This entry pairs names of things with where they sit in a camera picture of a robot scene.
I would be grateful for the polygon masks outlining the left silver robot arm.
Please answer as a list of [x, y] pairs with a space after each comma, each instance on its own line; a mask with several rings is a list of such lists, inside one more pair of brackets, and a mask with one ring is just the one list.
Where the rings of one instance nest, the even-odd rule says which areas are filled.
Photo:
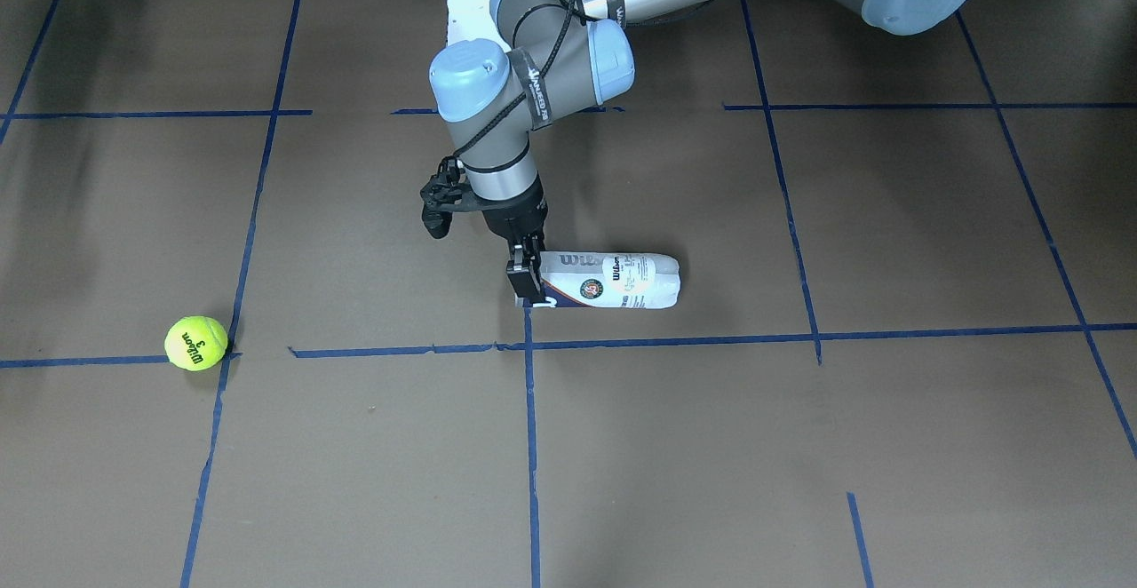
[[[653, 252], [551, 251], [531, 136], [633, 86], [628, 28], [674, 20], [715, 0], [447, 0], [447, 44], [429, 67], [454, 150], [421, 191], [431, 237], [479, 212], [508, 247], [520, 307], [665, 309], [680, 293], [678, 260]], [[915, 35], [965, 0], [832, 0], [865, 24]]]

